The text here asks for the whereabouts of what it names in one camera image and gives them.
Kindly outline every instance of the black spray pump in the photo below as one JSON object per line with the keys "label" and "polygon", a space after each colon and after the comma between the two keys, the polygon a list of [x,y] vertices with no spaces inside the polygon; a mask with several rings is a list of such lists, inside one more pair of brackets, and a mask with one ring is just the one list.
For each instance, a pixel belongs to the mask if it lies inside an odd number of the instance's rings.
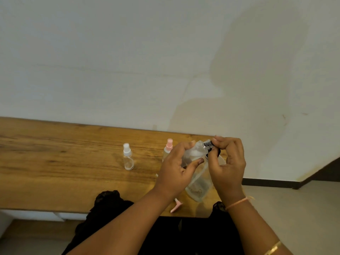
{"label": "black spray pump", "polygon": [[[203,143],[204,147],[208,147],[208,154],[209,152],[212,150],[212,147],[215,146],[211,141],[207,141],[205,143]],[[218,149],[218,154],[217,157],[221,154],[221,150]]]}

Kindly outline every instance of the wooden tabletop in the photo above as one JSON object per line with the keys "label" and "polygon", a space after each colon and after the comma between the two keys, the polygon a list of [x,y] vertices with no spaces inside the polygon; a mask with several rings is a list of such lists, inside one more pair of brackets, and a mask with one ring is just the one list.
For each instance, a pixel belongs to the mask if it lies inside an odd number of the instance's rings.
{"label": "wooden tabletop", "polygon": [[[154,186],[168,138],[177,144],[211,137],[0,117],[0,208],[87,213],[106,190],[135,202]],[[123,165],[126,142],[131,171]],[[211,189],[202,203],[185,191],[178,199],[184,204],[174,216],[207,217],[219,197]]]}

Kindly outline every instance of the white spray nozzle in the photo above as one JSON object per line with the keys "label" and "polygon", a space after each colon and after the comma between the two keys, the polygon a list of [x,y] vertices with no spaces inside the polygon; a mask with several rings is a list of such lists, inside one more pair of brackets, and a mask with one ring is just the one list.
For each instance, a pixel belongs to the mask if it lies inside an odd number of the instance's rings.
{"label": "white spray nozzle", "polygon": [[125,156],[130,156],[131,155],[131,149],[129,143],[124,143],[124,155]]}

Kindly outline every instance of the bottle cap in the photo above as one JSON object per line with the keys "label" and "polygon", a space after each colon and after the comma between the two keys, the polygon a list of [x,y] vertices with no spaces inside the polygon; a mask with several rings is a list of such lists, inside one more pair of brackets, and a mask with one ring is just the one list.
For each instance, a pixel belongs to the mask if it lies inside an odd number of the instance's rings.
{"label": "bottle cap", "polygon": [[165,149],[166,149],[167,151],[171,151],[171,150],[172,150],[172,142],[173,142],[172,139],[168,139],[168,143],[167,143],[167,145],[165,146]]}
{"label": "bottle cap", "polygon": [[129,143],[124,143],[124,155],[130,156],[132,154]]}

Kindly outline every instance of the white floor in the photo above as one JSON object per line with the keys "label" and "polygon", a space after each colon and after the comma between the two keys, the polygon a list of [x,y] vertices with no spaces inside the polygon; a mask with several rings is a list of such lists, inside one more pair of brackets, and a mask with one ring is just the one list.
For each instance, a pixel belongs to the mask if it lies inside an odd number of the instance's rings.
{"label": "white floor", "polygon": [[[245,186],[253,205],[295,255],[339,254],[340,183],[312,181],[300,190]],[[1,255],[59,255],[67,241],[2,239]]]}

